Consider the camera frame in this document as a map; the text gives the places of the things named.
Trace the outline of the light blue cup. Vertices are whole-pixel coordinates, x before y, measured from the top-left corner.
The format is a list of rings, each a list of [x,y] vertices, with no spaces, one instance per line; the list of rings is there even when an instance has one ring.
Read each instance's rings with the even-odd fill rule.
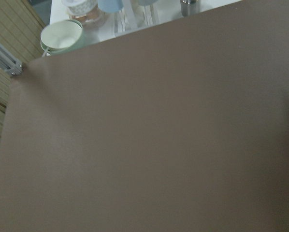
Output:
[[[98,8],[106,13],[115,13],[123,8],[122,0],[97,0]]]

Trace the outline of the patterned white cup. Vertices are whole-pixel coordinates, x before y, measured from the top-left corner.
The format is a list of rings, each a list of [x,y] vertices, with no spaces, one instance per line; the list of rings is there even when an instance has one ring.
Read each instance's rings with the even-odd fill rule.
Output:
[[[98,8],[97,0],[62,0],[70,19],[79,21],[82,25],[101,26],[104,23],[104,13]]]

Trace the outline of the pale green bowl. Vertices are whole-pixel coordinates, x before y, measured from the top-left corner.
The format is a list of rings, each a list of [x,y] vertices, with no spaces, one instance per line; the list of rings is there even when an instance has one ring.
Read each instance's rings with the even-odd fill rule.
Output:
[[[44,52],[58,55],[76,50],[84,44],[84,29],[77,20],[63,20],[46,26],[40,34]]]

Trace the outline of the small metal cup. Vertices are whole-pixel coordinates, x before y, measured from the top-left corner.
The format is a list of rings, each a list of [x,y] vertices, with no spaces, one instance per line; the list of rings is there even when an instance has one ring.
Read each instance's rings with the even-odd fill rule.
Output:
[[[198,14],[201,12],[200,0],[180,0],[181,14],[183,17]]]

